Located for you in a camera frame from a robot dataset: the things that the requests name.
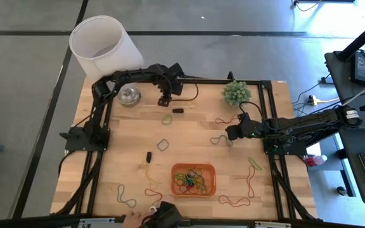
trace human hand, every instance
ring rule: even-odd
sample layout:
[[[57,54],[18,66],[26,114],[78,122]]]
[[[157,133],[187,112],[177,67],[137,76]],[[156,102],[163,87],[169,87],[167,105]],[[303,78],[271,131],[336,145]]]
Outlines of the human hand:
[[[142,220],[152,214],[153,212],[147,212],[144,214],[140,212],[131,212],[126,215],[122,228],[139,228],[142,225]]]

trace black desk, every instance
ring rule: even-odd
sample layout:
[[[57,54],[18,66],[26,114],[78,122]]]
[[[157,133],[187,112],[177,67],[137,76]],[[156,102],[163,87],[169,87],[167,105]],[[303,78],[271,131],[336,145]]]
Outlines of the black desk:
[[[350,62],[343,63],[337,60],[333,53],[326,53],[324,56],[340,100],[352,97],[364,89],[350,82]],[[339,134],[361,198],[365,202],[365,171],[358,156],[359,153],[365,152],[365,111],[359,111],[359,107],[362,105],[365,105],[365,95],[349,104],[359,112],[360,118],[363,119],[361,128],[358,130],[339,130]]]

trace white bucket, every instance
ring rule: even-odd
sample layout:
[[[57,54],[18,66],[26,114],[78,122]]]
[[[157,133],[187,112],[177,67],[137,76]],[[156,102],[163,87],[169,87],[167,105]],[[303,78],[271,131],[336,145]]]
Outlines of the white bucket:
[[[110,16],[94,16],[81,22],[71,33],[70,49],[94,82],[115,71],[135,70],[144,64],[122,24]]]

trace pile of rubber bands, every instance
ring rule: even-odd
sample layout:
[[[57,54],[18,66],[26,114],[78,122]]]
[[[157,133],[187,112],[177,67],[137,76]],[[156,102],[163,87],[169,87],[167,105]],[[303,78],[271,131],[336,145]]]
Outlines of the pile of rubber bands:
[[[174,177],[175,183],[182,193],[207,194],[208,189],[202,176],[202,168],[188,169],[186,172],[178,172]]]

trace succulent plant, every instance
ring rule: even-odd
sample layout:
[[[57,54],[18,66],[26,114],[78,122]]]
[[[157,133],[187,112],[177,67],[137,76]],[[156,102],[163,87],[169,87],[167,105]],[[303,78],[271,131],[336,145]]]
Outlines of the succulent plant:
[[[248,101],[251,97],[250,91],[245,82],[233,81],[226,84],[222,92],[224,101],[233,106],[239,106],[243,101]]]

